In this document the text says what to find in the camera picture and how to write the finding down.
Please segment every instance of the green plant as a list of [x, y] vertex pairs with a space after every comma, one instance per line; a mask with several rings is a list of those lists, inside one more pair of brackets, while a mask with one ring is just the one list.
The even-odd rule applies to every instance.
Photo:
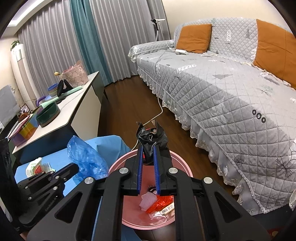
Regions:
[[17, 45], [17, 43], [20, 44], [20, 41], [19, 40], [15, 40], [15, 41], [12, 42], [12, 44], [11, 44], [12, 47], [11, 47], [10, 51]]

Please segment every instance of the blue tablecloth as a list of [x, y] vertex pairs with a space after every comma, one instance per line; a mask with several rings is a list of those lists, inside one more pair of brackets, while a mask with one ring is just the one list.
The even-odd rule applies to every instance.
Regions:
[[[90, 144], [92, 148], [98, 151], [98, 153], [106, 160], [109, 168], [118, 158], [130, 151], [130, 148], [119, 136], [96, 137], [86, 141], [86, 143]], [[68, 165], [70, 160], [68, 158], [67, 148], [42, 157], [42, 163], [47, 162], [49, 162], [51, 167], [56, 171]], [[26, 168], [28, 165], [29, 163], [26, 163], [17, 168], [15, 173], [15, 180], [17, 183], [27, 178]], [[63, 194], [66, 196], [75, 187], [76, 184], [74, 183], [73, 178], [71, 178], [70, 180], [66, 181]], [[122, 225], [121, 241], [141, 240], [132, 228]]]

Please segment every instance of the curtain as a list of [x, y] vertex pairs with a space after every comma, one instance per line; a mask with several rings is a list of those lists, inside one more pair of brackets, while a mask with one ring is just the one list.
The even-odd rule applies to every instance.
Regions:
[[155, 41], [146, 0], [89, 0], [113, 82], [137, 75], [133, 45]]
[[168, 22], [165, 16], [165, 9], [163, 8], [162, 0], [147, 0], [148, 7], [151, 13], [152, 18], [156, 19], [165, 19], [164, 22], [161, 22], [160, 28], [162, 31], [158, 32], [158, 40], [169, 40], [170, 38], [170, 31], [168, 29]]
[[48, 95], [47, 88], [59, 81], [54, 72], [61, 73], [82, 60], [69, 0], [46, 5], [24, 24], [18, 34], [41, 96]]
[[70, 0], [72, 21], [80, 52], [89, 74], [100, 72], [104, 85], [112, 82], [100, 45], [89, 0]]

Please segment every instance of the gray curtain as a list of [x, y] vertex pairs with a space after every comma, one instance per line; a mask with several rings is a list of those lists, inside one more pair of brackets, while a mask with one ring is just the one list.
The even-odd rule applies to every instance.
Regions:
[[164, 22], [160, 23], [160, 27], [162, 31], [159, 31], [158, 33], [158, 40], [161, 41], [161, 40], [171, 39], [162, 0], [147, 0], [147, 3], [148, 3], [148, 7], [149, 7], [152, 18], [165, 19]]
[[53, 1], [38, 11], [19, 30], [29, 68], [40, 94], [59, 81], [54, 72], [63, 72], [82, 60], [69, 0]]
[[113, 82], [137, 75], [133, 45], [155, 41], [146, 0], [89, 0]]

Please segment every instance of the teal curtain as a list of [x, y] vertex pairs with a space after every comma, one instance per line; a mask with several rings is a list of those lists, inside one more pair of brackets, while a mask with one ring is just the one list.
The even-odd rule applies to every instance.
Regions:
[[70, 0], [70, 8], [78, 46], [88, 74], [99, 71], [105, 86], [112, 83], [89, 0]]

